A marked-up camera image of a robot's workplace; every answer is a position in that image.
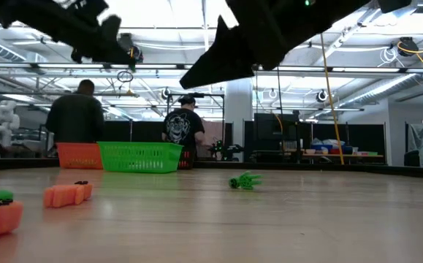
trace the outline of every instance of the orange plastic basket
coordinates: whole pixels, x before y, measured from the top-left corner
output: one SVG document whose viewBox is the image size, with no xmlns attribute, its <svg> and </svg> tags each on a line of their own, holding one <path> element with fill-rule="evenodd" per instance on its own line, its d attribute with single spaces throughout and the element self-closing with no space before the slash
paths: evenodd
<svg viewBox="0 0 423 263">
<path fill-rule="evenodd" d="M 65 169 L 102 169 L 97 143 L 57 143 L 60 167 Z"/>
</svg>

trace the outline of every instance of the green plastic basket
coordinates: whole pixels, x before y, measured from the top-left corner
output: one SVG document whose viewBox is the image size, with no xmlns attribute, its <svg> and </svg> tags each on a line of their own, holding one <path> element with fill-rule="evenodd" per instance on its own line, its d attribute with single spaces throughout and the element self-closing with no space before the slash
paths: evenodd
<svg viewBox="0 0 423 263">
<path fill-rule="evenodd" d="M 177 171 L 182 145 L 168 142 L 98 142 L 102 165 L 111 172 Z"/>
</svg>

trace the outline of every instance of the person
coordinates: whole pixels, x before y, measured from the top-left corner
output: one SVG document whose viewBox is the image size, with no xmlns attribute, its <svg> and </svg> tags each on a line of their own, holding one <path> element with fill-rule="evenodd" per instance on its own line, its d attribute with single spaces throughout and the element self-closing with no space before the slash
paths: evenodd
<svg viewBox="0 0 423 263">
<path fill-rule="evenodd" d="M 179 102 L 182 107 L 164 119 L 162 140 L 196 150 L 197 143 L 201 145 L 205 142 L 205 128 L 202 119 L 194 112 L 195 98 L 185 95 Z"/>
<path fill-rule="evenodd" d="M 45 124 L 54 133 L 54 142 L 92 143 L 101 138 L 104 115 L 93 94 L 94 83 L 82 80 L 74 94 L 54 101 Z"/>
</svg>

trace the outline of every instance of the yellow cable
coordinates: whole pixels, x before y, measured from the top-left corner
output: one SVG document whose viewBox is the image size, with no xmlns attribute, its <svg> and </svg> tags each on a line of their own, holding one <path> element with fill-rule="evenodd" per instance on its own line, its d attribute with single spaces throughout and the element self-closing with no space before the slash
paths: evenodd
<svg viewBox="0 0 423 263">
<path fill-rule="evenodd" d="M 421 62 L 423 63 L 423 58 L 421 57 L 421 55 L 419 55 L 418 53 L 416 55 L 421 60 Z"/>
<path fill-rule="evenodd" d="M 402 50 L 402 51 L 405 51 L 405 52 L 408 52 L 408 53 L 414 53 L 414 54 L 420 54 L 420 53 L 423 53 L 423 50 L 421 50 L 421 51 L 414 51 L 414 50 L 407 50 L 407 49 L 405 49 L 405 48 L 403 48 L 403 47 L 400 47 L 400 44 L 401 44 L 402 42 L 401 41 L 399 41 L 398 42 L 398 48 L 400 49 L 400 50 Z"/>
<path fill-rule="evenodd" d="M 338 121 L 336 120 L 335 108 L 333 107 L 333 98 L 331 97 L 331 90 L 329 88 L 327 56 L 325 55 L 325 44 L 323 41 L 323 34 L 320 34 L 320 38 L 321 38 L 321 51 L 323 53 L 323 65 L 325 68 L 325 77 L 327 79 L 329 105 L 331 106 L 331 113 L 333 114 L 333 120 L 335 121 L 335 133 L 336 133 L 336 140 L 338 141 L 338 147 L 340 149 L 341 165 L 344 165 L 343 148 L 341 147 L 340 133 L 338 131 Z"/>
<path fill-rule="evenodd" d="M 283 123 L 281 122 L 281 120 L 279 119 L 279 117 L 278 117 L 278 115 L 276 115 L 276 113 L 274 113 L 274 112 L 271 112 L 272 114 L 274 114 L 275 115 L 275 117 L 276 117 L 276 119 L 279 121 L 279 127 L 281 128 L 281 136 L 282 136 L 282 140 L 281 140 L 281 142 L 282 142 L 282 145 L 281 145 L 281 148 L 283 149 L 283 153 L 286 153 L 286 149 L 285 149 L 285 147 L 284 147 L 284 133 L 283 133 Z"/>
</svg>

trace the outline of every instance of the wooden table surface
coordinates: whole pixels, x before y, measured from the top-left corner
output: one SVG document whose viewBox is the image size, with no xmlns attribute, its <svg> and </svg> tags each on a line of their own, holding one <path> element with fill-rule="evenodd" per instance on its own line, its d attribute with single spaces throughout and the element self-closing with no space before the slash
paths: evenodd
<svg viewBox="0 0 423 263">
<path fill-rule="evenodd" d="M 423 262 L 423 179 L 260 171 L 255 191 L 231 190 L 239 172 L 0 171 L 25 204 L 0 262 Z M 78 180 L 90 202 L 42 208 L 45 187 Z"/>
</svg>

